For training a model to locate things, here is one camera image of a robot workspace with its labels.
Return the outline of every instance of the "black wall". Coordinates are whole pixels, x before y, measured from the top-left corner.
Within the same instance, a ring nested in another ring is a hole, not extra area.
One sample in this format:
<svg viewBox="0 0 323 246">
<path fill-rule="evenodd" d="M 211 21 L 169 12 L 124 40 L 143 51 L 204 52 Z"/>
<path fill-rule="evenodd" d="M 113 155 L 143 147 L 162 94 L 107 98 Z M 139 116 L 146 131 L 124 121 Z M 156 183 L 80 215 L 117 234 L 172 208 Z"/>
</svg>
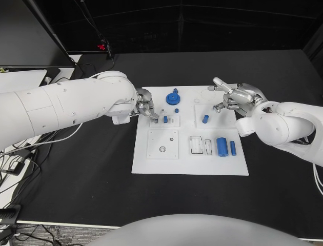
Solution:
<svg viewBox="0 0 323 246">
<path fill-rule="evenodd" d="M 98 50 L 75 0 L 36 2 L 67 50 Z M 116 53 L 303 49 L 323 23 L 320 0 L 85 2 Z"/>
</svg>

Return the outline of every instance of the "small blue block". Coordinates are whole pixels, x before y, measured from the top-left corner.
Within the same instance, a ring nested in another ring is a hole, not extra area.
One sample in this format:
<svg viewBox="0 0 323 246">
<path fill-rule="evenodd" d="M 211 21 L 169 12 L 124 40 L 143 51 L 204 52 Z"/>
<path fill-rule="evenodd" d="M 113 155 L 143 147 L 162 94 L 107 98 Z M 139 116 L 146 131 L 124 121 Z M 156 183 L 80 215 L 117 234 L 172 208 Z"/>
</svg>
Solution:
<svg viewBox="0 0 323 246">
<path fill-rule="evenodd" d="M 209 115 L 207 114 L 207 115 L 204 116 L 204 123 L 205 123 L 205 124 L 208 123 L 208 120 L 209 120 Z"/>
<path fill-rule="evenodd" d="M 231 154 L 237 155 L 237 148 L 235 148 L 235 142 L 234 141 L 230 142 L 230 147 L 231 147 Z"/>
<path fill-rule="evenodd" d="M 228 143 L 225 137 L 219 137 L 217 139 L 217 145 L 218 145 L 218 155 L 222 157 L 228 156 L 230 151 L 228 151 Z"/>
</svg>

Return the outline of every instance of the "black table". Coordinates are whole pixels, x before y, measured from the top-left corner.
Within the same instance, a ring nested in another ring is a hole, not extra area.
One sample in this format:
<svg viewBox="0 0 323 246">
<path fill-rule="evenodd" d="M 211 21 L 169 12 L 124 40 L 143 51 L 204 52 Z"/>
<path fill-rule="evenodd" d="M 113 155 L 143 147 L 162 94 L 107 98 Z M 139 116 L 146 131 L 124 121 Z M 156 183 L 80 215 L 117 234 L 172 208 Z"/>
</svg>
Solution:
<svg viewBox="0 0 323 246">
<path fill-rule="evenodd" d="M 104 55 L 84 55 L 80 62 L 94 64 L 98 72 L 111 66 Z M 82 69 L 95 74 L 93 66 Z M 218 76 L 230 84 L 253 84 L 273 101 L 323 106 L 323 82 L 302 50 L 121 54 L 114 70 L 136 87 L 212 85 Z M 243 138 L 248 177 L 132 174 L 136 131 L 137 117 L 116 126 L 106 116 L 54 144 L 42 175 L 19 202 L 19 220 L 123 226 L 159 215 L 196 213 L 323 239 L 323 197 L 312 163 L 267 146 L 254 134 Z M 41 147 L 39 160 L 48 148 Z"/>
</svg>

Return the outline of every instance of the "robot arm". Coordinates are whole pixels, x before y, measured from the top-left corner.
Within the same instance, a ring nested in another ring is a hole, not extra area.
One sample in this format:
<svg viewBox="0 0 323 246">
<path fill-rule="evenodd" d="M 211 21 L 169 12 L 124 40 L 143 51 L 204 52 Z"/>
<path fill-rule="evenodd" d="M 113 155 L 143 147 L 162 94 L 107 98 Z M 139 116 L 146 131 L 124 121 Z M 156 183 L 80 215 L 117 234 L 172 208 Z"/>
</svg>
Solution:
<svg viewBox="0 0 323 246">
<path fill-rule="evenodd" d="M 61 82 L 0 94 L 0 151 L 22 140 L 78 125 L 103 115 L 113 123 L 139 114 L 157 118 L 152 94 L 136 89 L 124 73 Z"/>
<path fill-rule="evenodd" d="M 237 121 L 243 137 L 254 132 L 267 145 L 294 154 L 299 158 L 323 166 L 323 107 L 294 102 L 269 101 L 263 92 L 251 85 L 232 88 L 219 78 L 209 90 L 224 90 L 224 102 L 215 105 L 237 110 L 245 118 Z M 293 141 L 307 137 L 316 130 L 312 144 Z"/>
</svg>

